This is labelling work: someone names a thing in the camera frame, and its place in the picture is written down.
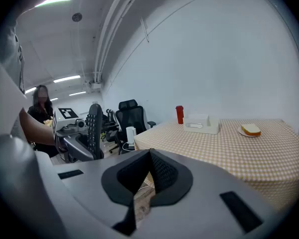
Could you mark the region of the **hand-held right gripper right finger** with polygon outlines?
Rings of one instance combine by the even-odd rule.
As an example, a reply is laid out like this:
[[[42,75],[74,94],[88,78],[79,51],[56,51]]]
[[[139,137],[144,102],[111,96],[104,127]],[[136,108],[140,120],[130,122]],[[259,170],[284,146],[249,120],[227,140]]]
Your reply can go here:
[[[151,149],[155,195],[137,239],[268,239],[282,215],[226,170]]]

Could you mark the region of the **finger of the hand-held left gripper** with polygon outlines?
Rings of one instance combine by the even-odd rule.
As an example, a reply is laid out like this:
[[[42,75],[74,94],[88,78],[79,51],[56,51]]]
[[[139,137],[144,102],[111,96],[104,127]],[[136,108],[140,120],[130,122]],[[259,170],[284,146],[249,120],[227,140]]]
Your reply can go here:
[[[102,158],[100,136],[73,134],[63,138],[68,152],[76,159],[86,162]]]

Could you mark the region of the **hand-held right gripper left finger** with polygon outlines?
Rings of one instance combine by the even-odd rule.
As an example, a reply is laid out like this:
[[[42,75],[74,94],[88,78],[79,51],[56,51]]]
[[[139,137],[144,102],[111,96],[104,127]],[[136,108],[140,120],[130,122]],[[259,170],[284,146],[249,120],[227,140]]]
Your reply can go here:
[[[100,160],[53,167],[55,187],[60,192],[57,210],[74,239],[151,239],[151,228],[147,220],[136,227],[134,196],[129,195],[128,203],[113,202],[104,190],[105,183],[114,197],[123,199],[125,187],[117,180],[115,167],[126,168],[147,151]]]

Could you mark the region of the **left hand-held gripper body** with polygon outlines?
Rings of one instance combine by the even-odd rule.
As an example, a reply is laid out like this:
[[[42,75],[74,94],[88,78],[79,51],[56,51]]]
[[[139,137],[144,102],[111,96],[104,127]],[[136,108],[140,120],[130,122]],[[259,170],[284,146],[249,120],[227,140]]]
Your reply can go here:
[[[88,127],[72,108],[56,108],[53,114],[52,131],[55,147],[61,149],[60,143],[63,138],[86,132]]]

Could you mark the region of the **small black object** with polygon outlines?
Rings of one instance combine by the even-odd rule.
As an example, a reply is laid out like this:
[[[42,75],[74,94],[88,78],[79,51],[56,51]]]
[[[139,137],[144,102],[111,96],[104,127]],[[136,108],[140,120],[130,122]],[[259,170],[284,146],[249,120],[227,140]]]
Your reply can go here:
[[[103,112],[99,104],[92,104],[86,118],[88,127],[88,149],[92,153],[93,159],[102,159],[104,156],[100,153],[100,139],[102,129]]]

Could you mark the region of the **white compartment tray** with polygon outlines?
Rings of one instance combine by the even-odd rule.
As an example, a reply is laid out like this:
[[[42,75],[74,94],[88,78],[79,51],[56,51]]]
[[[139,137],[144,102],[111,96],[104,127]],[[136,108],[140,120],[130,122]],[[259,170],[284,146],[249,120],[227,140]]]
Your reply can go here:
[[[187,115],[183,119],[183,128],[187,132],[217,134],[219,119],[207,114]]]

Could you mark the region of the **person's left forearm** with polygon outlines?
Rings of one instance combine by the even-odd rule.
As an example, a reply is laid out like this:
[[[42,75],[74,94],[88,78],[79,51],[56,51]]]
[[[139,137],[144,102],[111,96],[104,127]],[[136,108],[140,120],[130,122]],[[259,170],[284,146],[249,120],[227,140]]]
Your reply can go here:
[[[52,128],[35,120],[24,109],[19,113],[19,121],[26,139],[45,145],[54,145]]]

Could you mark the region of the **yellow checkered tablecloth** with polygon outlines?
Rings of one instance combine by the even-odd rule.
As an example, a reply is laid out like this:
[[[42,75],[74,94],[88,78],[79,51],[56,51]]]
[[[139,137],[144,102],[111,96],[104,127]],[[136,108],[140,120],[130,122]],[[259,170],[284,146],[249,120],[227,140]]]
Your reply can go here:
[[[217,165],[260,192],[277,209],[299,198],[299,135],[280,119],[253,120],[258,137],[240,134],[248,119],[222,119],[217,134],[186,132],[169,121],[135,136],[136,149],[160,149]]]

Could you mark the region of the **black office chair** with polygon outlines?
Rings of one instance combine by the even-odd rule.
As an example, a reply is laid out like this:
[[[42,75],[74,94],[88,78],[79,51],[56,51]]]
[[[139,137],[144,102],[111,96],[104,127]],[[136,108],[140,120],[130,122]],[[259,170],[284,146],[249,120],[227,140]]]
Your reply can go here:
[[[147,130],[144,119],[144,109],[142,106],[139,106],[134,99],[120,102],[115,115],[121,128],[121,140],[124,142],[127,142],[127,127],[135,127],[137,134]]]
[[[114,119],[114,112],[111,109],[106,109],[106,115],[103,114],[102,116],[101,140],[116,144],[112,149],[109,149],[111,154],[115,149],[119,148],[115,138],[115,132],[118,130],[118,126]]]

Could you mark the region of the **white electric kettle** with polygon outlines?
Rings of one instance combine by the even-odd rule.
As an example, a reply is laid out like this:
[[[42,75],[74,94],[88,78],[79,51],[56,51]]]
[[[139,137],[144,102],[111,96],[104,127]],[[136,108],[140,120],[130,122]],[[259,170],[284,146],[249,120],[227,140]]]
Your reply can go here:
[[[127,134],[127,144],[134,145],[134,137],[137,135],[136,128],[133,126],[127,127],[126,134]]]

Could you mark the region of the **bread slice on plate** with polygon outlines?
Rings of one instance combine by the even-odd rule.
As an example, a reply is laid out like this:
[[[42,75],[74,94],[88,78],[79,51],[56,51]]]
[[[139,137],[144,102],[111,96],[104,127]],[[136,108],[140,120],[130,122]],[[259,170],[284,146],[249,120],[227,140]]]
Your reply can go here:
[[[246,134],[246,133],[241,129],[240,126],[237,128],[237,131],[238,131],[241,135],[246,136],[246,137],[258,137],[258,136],[260,136],[260,135],[248,135],[248,134]]]

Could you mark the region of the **red bottle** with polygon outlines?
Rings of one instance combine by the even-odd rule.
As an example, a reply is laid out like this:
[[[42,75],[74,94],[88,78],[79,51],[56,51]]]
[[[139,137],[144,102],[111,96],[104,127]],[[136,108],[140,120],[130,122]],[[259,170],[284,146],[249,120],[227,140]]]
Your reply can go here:
[[[183,124],[184,112],[183,106],[176,106],[177,121],[179,124]]]

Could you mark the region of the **person's grey sweatshirt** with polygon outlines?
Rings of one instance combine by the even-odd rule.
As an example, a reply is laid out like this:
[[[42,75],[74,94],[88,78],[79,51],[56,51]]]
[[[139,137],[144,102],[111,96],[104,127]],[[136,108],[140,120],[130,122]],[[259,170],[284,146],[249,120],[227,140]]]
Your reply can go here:
[[[8,14],[0,28],[0,62],[13,82],[25,93],[24,56],[15,28],[19,14],[13,10]]]

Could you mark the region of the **white ceiling pipe bundle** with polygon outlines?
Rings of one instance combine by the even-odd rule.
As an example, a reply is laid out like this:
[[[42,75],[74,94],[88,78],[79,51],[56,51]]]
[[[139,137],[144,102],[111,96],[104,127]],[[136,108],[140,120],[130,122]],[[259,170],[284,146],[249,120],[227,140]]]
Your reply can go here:
[[[99,39],[94,63],[93,83],[101,83],[104,65],[115,35],[136,0],[113,0],[100,25]]]

